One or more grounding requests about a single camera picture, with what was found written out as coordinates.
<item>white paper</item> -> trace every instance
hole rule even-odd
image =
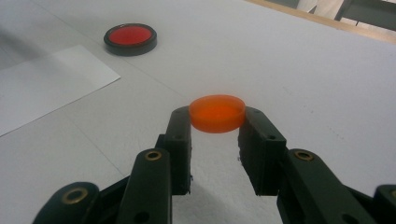
[[[119,79],[82,46],[0,71],[0,136]]]

